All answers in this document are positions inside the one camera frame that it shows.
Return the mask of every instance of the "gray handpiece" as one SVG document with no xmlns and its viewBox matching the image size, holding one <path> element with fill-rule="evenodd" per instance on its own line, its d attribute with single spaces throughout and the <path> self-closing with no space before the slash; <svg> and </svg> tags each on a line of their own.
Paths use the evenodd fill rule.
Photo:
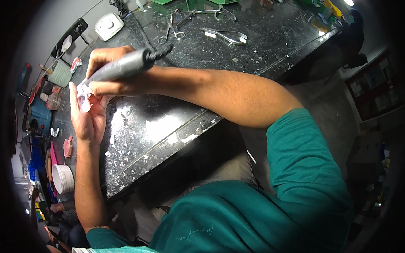
<svg viewBox="0 0 405 253">
<path fill-rule="evenodd" d="M 168 45 L 164 49 L 153 53 L 147 48 L 127 53 L 120 59 L 101 67 L 85 83 L 88 86 L 93 81 L 114 81 L 134 76 L 150 69 L 156 60 L 170 53 L 172 49 L 173 46 Z"/>
</svg>

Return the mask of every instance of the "stainless steel tool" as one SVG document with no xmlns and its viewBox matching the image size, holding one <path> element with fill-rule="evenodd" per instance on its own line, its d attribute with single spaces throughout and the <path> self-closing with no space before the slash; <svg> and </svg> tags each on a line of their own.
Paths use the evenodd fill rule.
<svg viewBox="0 0 405 253">
<path fill-rule="evenodd" d="M 224 13 L 231 21 L 233 21 L 233 22 L 236 21 L 236 16 L 235 16 L 232 12 L 228 11 L 227 9 L 225 9 L 225 7 L 223 7 L 222 4 L 220 4 L 219 7 L 220 7 L 220 12 L 216 12 L 216 13 L 214 14 L 214 18 L 215 18 L 217 21 L 219 21 L 218 16 L 217 16 L 217 13 Z"/>
<path fill-rule="evenodd" d="M 204 10 L 204 11 L 191 11 L 187 16 L 185 16 L 182 20 L 180 20 L 177 24 L 176 24 L 176 29 L 179 29 L 179 24 L 183 23 L 185 20 L 189 19 L 191 16 L 194 16 L 196 14 L 210 14 L 213 13 L 214 14 L 214 18 L 217 19 L 216 14 L 217 13 L 222 13 L 222 11 L 220 10 Z"/>
<path fill-rule="evenodd" d="M 180 40 L 180 39 L 184 38 L 184 36 L 185 36 L 184 32 L 176 32 L 176 30 L 174 29 L 173 24 L 172 24 L 173 15 L 170 16 L 170 20 L 168 17 L 166 17 L 166 20 L 167 20 L 166 34 L 164 36 L 160 37 L 158 40 L 159 44 L 161 44 L 161 45 L 167 41 L 167 37 L 169 35 L 170 28 L 173 30 L 173 33 L 174 33 L 176 39 Z"/>
<path fill-rule="evenodd" d="M 236 31 L 219 31 L 217 29 L 213 29 L 213 28 L 204 28 L 204 27 L 200 27 L 200 30 L 204 31 L 204 32 L 208 32 L 210 34 L 216 34 L 222 38 L 224 38 L 226 41 L 235 44 L 235 45 L 245 45 L 246 44 L 246 40 L 247 40 L 247 36 L 244 35 L 241 32 L 236 32 Z M 231 38 L 229 38 L 228 36 L 225 36 L 224 34 L 222 34 L 223 32 L 227 32 L 227 33 L 231 33 L 231 34 L 235 34 L 239 37 L 239 41 L 233 40 Z"/>
</svg>

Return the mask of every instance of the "power outlet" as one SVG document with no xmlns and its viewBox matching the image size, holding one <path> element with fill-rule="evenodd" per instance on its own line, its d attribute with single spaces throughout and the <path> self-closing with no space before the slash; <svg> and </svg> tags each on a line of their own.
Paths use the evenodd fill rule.
<svg viewBox="0 0 405 253">
<path fill-rule="evenodd" d="M 72 35 L 72 44 L 73 42 L 86 30 L 88 27 L 86 21 L 84 19 L 79 18 L 60 38 L 56 46 L 53 48 L 51 52 L 51 56 L 56 58 L 57 55 L 62 54 L 62 44 L 67 38 L 67 36 Z"/>
</svg>

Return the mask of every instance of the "white bottle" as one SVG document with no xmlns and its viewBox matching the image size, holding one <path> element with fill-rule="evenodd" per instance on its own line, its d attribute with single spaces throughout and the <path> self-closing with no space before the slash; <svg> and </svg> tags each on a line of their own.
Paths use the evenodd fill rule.
<svg viewBox="0 0 405 253">
<path fill-rule="evenodd" d="M 140 9 L 141 11 L 144 10 L 143 5 L 142 5 L 142 3 L 141 3 L 140 0 L 136 0 L 136 4 L 138 5 L 138 7 L 139 7 L 139 9 Z"/>
</svg>

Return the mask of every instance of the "forearm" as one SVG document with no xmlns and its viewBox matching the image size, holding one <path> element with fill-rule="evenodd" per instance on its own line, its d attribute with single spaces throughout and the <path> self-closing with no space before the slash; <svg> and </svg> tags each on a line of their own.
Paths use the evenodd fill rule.
<svg viewBox="0 0 405 253">
<path fill-rule="evenodd" d="M 107 212 L 100 187 L 100 146 L 77 143 L 75 206 L 77 217 L 87 233 L 107 226 Z"/>
<path fill-rule="evenodd" d="M 265 128 L 302 107 L 284 87 L 263 77 L 224 70 L 154 68 L 149 93 L 200 105 L 239 125 Z"/>
<path fill-rule="evenodd" d="M 60 240 L 57 240 L 57 243 L 64 249 L 66 252 L 72 252 L 72 248 L 70 248 L 68 245 L 64 244 Z"/>
</svg>

